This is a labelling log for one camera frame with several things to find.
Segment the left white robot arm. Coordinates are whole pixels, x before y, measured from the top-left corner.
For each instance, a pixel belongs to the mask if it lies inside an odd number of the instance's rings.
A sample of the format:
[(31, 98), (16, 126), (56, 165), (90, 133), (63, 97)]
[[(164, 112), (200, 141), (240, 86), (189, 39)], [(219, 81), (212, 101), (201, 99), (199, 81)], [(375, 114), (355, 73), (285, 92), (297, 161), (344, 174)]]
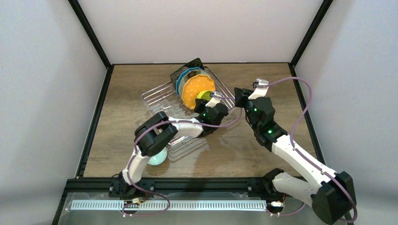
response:
[(202, 138), (221, 127), (221, 122), (229, 114), (222, 103), (209, 106), (205, 100), (199, 100), (194, 111), (198, 116), (192, 119), (169, 117), (165, 112), (156, 113), (135, 131), (133, 153), (119, 175), (122, 186), (130, 187), (142, 178), (143, 170), (149, 159), (160, 153), (174, 138)]

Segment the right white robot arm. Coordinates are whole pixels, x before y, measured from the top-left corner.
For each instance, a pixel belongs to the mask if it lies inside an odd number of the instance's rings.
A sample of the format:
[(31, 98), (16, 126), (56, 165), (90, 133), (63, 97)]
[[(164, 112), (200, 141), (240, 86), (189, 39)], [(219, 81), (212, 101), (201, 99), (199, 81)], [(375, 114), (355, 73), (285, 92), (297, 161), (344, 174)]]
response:
[(265, 175), (276, 192), (286, 193), (311, 206), (328, 225), (340, 220), (356, 206), (352, 177), (337, 173), (300, 147), (274, 120), (275, 109), (266, 90), (234, 88), (235, 106), (243, 108), (247, 123), (259, 145), (285, 160), (304, 177), (290, 176), (281, 169)]

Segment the orange plate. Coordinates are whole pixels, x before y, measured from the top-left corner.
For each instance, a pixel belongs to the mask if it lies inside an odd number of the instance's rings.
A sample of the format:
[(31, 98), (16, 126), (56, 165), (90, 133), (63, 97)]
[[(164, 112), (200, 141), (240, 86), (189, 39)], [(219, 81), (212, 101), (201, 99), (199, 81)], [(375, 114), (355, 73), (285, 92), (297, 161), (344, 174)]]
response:
[(215, 84), (209, 75), (196, 75), (188, 79), (180, 95), (184, 105), (192, 110), (196, 106), (195, 100), (200, 92), (214, 90)]

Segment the light blue floral plate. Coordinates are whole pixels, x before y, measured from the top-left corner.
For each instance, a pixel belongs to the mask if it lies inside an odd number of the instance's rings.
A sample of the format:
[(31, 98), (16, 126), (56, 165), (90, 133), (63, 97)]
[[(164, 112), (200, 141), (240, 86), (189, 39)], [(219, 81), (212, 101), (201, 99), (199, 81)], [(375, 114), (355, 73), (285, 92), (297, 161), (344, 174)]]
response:
[(208, 75), (207, 71), (201, 70), (201, 69), (195, 69), (190, 72), (188, 72), (180, 81), (179, 86), (178, 86), (178, 95), (181, 95), (183, 92), (184, 85), (186, 82), (190, 79), (193, 78), (194, 76), (197, 75)]

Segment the yellow-green small bowl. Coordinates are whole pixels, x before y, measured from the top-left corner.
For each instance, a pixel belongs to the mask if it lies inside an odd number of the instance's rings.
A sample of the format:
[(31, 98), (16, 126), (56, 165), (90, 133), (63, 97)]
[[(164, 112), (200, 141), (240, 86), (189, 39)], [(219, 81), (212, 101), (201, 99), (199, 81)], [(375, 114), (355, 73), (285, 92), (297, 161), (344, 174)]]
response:
[(213, 91), (211, 90), (204, 90), (198, 93), (196, 99), (204, 99), (206, 101), (210, 101), (212, 98)]

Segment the black floral square plate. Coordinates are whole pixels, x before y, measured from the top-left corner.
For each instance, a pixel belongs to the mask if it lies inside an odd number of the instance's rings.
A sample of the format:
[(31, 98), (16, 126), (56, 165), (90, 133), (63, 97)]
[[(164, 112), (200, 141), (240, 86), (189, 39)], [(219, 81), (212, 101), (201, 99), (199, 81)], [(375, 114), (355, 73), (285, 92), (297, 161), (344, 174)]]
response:
[(170, 80), (173, 84), (173, 87), (176, 89), (177, 88), (177, 80), (180, 77), (180, 75), (185, 72), (187, 69), (190, 68), (200, 68), (200, 69), (205, 69), (202, 61), (200, 58), (195, 58), (191, 61), (189, 61), (188, 63), (184, 64), (183, 66), (181, 66), (179, 69), (177, 69), (176, 71), (174, 71), (171, 75), (170, 75)]

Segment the metal wire dish rack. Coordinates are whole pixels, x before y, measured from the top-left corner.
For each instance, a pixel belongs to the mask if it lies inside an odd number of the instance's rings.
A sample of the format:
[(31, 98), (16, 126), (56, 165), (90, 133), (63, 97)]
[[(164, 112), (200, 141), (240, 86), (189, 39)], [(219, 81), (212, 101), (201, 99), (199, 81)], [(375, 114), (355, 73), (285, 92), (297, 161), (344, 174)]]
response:
[[(205, 66), (205, 70), (214, 80), (217, 92), (221, 93), (224, 97), (232, 98), (234, 96), (208, 66)], [(148, 109), (150, 114), (149, 117), (152, 117), (160, 111), (164, 111), (170, 117), (180, 119), (191, 119), (199, 115), (193, 110), (189, 110), (183, 104), (182, 99), (177, 95), (171, 81), (144, 92), (141, 98)], [(229, 115), (226, 118), (224, 117), (222, 124), (233, 121), (232, 112), (235, 108), (234, 101), (231, 99), (222, 99), (220, 102), (226, 105), (229, 110)], [(167, 147), (177, 147), (178, 144), (186, 143), (190, 140), (192, 140), (192, 138), (188, 136), (175, 137), (169, 142)]]

